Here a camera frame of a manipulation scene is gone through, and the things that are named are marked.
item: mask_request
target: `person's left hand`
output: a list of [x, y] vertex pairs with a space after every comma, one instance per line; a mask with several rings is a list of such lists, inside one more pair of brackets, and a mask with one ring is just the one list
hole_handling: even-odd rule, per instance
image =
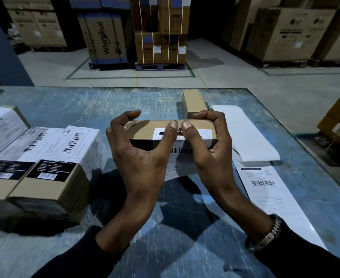
[[171, 121], [159, 145], [145, 151], [134, 147], [125, 136], [125, 124], [139, 115], [139, 110], [121, 114], [112, 120], [106, 134], [113, 160], [125, 182], [126, 201], [149, 201], [153, 204], [165, 180], [171, 148], [177, 138], [178, 122]]

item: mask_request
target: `black label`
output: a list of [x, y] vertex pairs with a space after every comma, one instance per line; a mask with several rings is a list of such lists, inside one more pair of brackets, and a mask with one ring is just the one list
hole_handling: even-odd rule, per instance
[[0, 161], [0, 179], [19, 181], [34, 164], [33, 162]]
[[27, 177], [65, 182], [77, 163], [41, 160]]

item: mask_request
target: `silver wristwatch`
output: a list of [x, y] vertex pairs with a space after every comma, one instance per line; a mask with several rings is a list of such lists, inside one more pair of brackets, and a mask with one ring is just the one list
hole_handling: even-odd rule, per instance
[[271, 214], [269, 216], [274, 220], [274, 226], [270, 233], [266, 235], [266, 237], [256, 245], [252, 245], [251, 240], [249, 238], [246, 239], [245, 242], [246, 248], [252, 253], [260, 251], [263, 248], [265, 248], [271, 241], [273, 241], [274, 238], [277, 237], [279, 233], [282, 224], [282, 219], [276, 214]]

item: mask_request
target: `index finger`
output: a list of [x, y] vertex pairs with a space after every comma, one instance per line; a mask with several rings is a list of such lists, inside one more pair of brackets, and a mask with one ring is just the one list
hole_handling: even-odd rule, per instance
[[193, 114], [193, 119], [207, 119], [213, 121], [218, 140], [223, 141], [231, 138], [223, 112], [204, 110]]
[[128, 139], [125, 136], [125, 124], [128, 121], [133, 121], [140, 115], [140, 110], [126, 111], [120, 116], [111, 121], [111, 126], [106, 130], [108, 141], [114, 139], [115, 143], [126, 142]]

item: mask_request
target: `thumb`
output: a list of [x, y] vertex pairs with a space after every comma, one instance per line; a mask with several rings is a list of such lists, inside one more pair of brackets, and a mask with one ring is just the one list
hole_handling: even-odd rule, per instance
[[166, 157], [168, 159], [170, 157], [170, 152], [176, 138], [178, 137], [178, 121], [173, 120], [168, 123], [164, 135], [162, 136], [159, 145], [156, 147], [155, 154], [157, 157]]
[[181, 124], [183, 135], [189, 141], [193, 148], [194, 162], [200, 165], [209, 157], [210, 152], [207, 150], [205, 142], [202, 140], [200, 133], [188, 120], [184, 120]]

